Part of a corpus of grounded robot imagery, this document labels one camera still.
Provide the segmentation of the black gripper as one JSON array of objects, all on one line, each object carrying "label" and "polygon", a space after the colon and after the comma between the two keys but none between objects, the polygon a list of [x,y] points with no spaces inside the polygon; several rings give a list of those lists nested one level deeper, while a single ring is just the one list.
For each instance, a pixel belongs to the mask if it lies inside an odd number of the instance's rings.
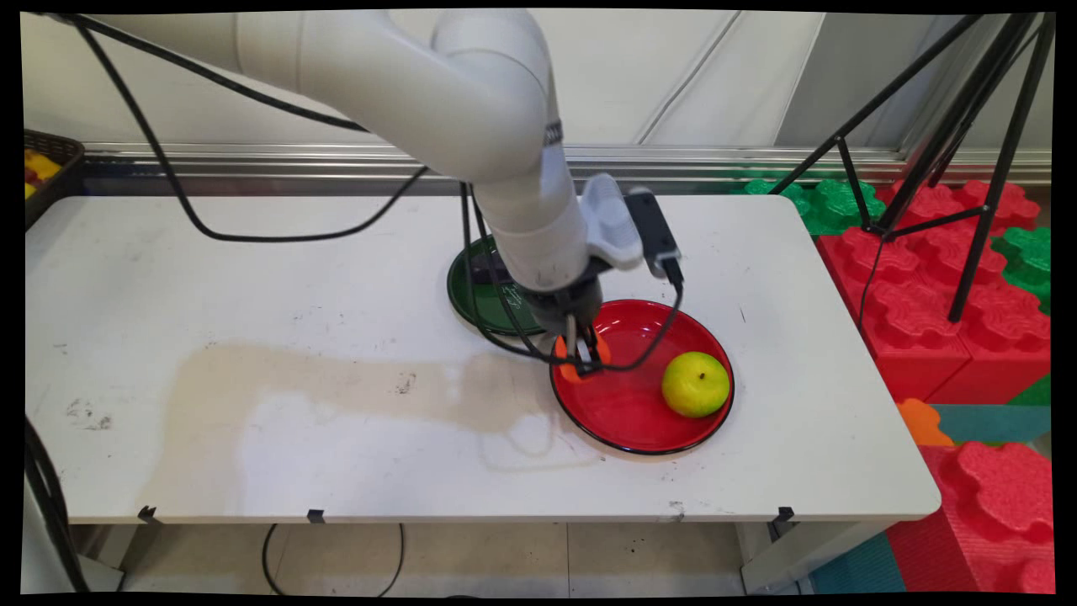
[{"label": "black gripper", "polygon": [[550,292],[527,290],[531,314],[545,330],[563,335],[567,364],[584,372],[596,372],[609,362],[609,346],[592,323],[603,304],[597,277],[581,279],[567,288]]}]

